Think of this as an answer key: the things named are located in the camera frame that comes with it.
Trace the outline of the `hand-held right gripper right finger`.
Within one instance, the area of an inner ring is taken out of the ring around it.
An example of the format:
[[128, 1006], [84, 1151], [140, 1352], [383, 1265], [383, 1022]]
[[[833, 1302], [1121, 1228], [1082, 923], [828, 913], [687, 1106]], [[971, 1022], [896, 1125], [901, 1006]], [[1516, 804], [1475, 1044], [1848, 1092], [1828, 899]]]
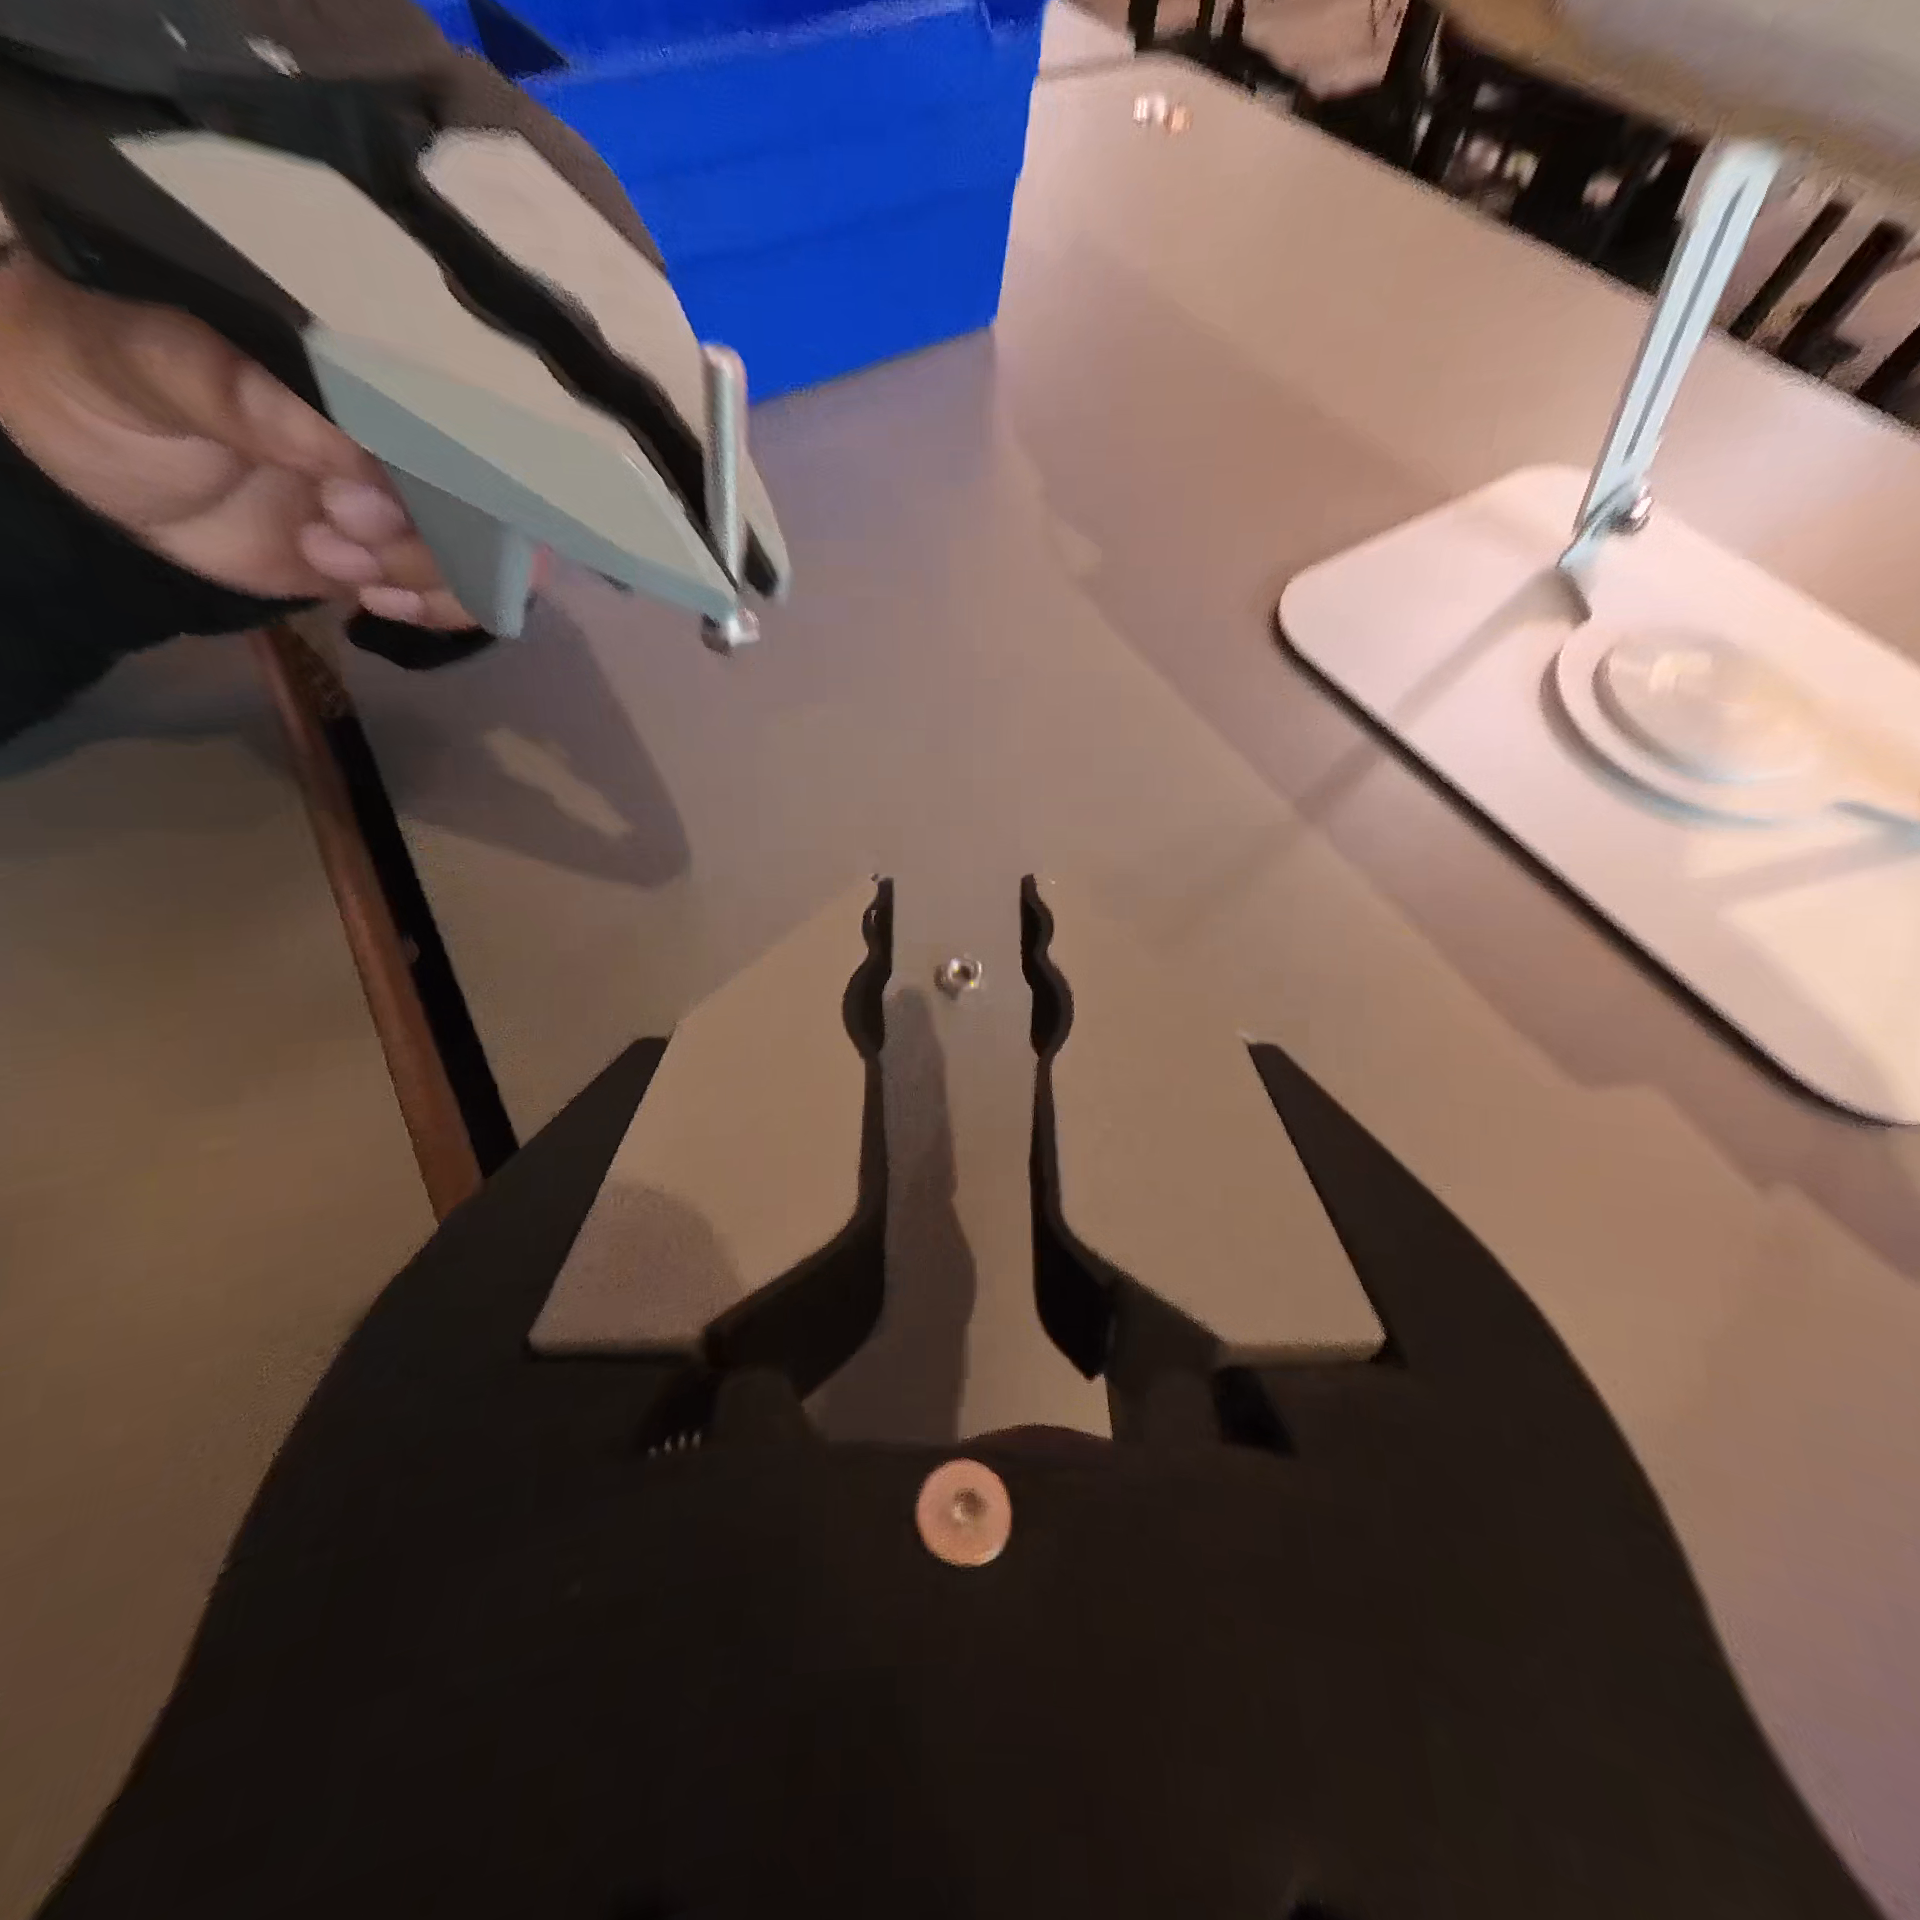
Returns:
[[1034, 1311], [1082, 1380], [1378, 1358], [1252, 1039], [1094, 892], [1022, 879]]

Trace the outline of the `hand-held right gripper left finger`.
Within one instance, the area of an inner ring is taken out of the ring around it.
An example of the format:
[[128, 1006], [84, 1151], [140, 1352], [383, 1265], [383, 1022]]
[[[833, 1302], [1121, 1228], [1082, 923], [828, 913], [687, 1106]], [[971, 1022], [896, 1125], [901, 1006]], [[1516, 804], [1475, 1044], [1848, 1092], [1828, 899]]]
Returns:
[[872, 1344], [893, 969], [896, 882], [860, 879], [674, 1016], [532, 1322], [534, 1358], [820, 1397]]

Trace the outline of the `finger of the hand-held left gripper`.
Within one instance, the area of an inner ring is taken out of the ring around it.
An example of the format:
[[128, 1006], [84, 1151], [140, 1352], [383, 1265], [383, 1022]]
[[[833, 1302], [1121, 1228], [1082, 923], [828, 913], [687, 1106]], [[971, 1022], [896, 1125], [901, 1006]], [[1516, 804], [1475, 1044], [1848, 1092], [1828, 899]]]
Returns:
[[523, 634], [534, 547], [745, 634], [737, 560], [610, 407], [482, 324], [370, 193], [231, 132], [120, 132], [116, 155], [306, 324], [322, 415], [389, 473], [446, 592]]
[[[659, 603], [731, 603], [706, 542], [706, 372], [672, 277], [523, 132], [446, 127], [418, 155], [418, 181], [497, 244], [487, 255], [446, 252], [459, 292], [532, 333], [586, 431], [564, 449], [564, 507], [594, 520], [586, 531], [558, 520], [534, 542]], [[794, 560], [759, 449], [745, 514], [751, 603], [783, 603]]]

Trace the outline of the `silver hex bolt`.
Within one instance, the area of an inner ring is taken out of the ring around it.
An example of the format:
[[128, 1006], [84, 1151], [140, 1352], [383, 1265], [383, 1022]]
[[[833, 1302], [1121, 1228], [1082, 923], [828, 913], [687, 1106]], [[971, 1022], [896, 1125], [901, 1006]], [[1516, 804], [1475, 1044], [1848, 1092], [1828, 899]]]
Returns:
[[706, 372], [706, 542], [731, 579], [731, 610], [704, 614], [706, 651], [751, 651], [759, 610], [751, 610], [751, 514], [745, 514], [745, 461], [751, 461], [751, 372], [731, 350], [704, 350]]

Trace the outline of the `blue plastic bin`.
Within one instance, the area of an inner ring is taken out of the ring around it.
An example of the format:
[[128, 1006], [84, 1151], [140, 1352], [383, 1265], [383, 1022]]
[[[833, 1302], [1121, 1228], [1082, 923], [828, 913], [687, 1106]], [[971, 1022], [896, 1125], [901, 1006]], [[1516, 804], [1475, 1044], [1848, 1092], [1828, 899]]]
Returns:
[[623, 176], [751, 402], [992, 331], [1044, 0], [425, 0]]

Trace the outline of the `person's left hand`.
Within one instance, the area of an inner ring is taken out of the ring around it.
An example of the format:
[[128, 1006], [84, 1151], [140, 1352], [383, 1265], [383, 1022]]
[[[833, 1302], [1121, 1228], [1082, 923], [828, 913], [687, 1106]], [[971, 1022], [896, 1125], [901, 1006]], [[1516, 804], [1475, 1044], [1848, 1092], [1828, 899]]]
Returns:
[[389, 473], [209, 324], [0, 268], [0, 430], [77, 507], [183, 572], [466, 634]]

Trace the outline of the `white adjustable stand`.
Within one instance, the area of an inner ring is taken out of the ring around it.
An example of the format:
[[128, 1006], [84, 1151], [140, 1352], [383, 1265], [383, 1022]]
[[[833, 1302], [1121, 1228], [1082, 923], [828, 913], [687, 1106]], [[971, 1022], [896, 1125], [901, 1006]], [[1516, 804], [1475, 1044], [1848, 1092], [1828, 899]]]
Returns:
[[1700, 139], [1586, 490], [1513, 470], [1282, 592], [1288, 647], [1809, 1095], [1914, 1129], [1914, 661], [1650, 507], [1772, 176], [1914, 193], [1914, 4], [1448, 4]]

